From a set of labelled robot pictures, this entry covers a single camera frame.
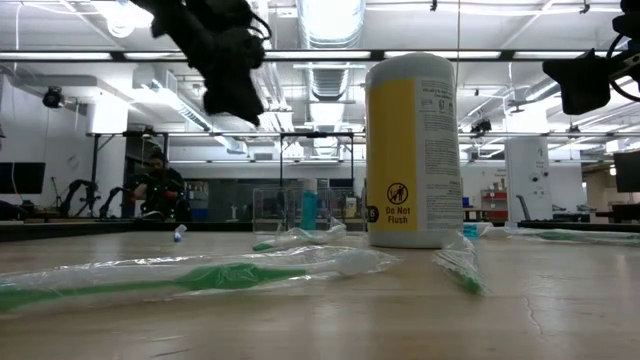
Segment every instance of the black monitor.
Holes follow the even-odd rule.
[[[329,187],[353,188],[353,179],[329,179]]]
[[[640,151],[613,154],[618,192],[640,192]]]
[[[45,167],[45,163],[0,163],[0,194],[41,194]]]

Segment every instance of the plastic bag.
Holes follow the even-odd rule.
[[[278,229],[276,235],[267,240],[262,240],[253,246],[253,251],[268,251],[275,249],[287,249],[303,245],[323,245],[335,242],[347,236],[347,226],[340,221],[329,219],[329,230],[307,231],[301,228],[293,228],[287,232]]]
[[[0,275],[0,312],[167,299],[383,271],[391,255],[308,246],[268,254],[137,259]]]
[[[510,237],[556,243],[640,246],[640,234],[636,233],[525,228],[504,228],[504,231]]]
[[[488,292],[473,244],[459,235],[454,242],[433,254],[433,261],[442,266],[465,290],[473,294]]]

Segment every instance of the shelving unit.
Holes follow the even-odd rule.
[[[488,221],[507,221],[509,208],[507,207],[507,192],[504,190],[482,190],[482,217]]]
[[[194,221],[204,221],[209,213],[209,183],[206,181],[185,182],[185,190],[191,206]]]

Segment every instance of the plastic bottle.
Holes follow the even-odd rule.
[[[173,242],[179,243],[182,241],[182,237],[184,237],[184,233],[187,232],[187,227],[184,225],[180,225],[173,232]]]
[[[302,230],[316,229],[316,216],[318,211],[318,180],[307,179],[304,183],[304,191],[302,193],[302,221],[300,228]]]
[[[372,245],[441,248],[463,230],[454,75],[451,62],[425,53],[384,60],[367,74]]]

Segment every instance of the no flush symbol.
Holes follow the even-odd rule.
[[[409,198],[409,190],[404,184],[393,183],[387,189],[387,200],[393,205],[404,204]]]

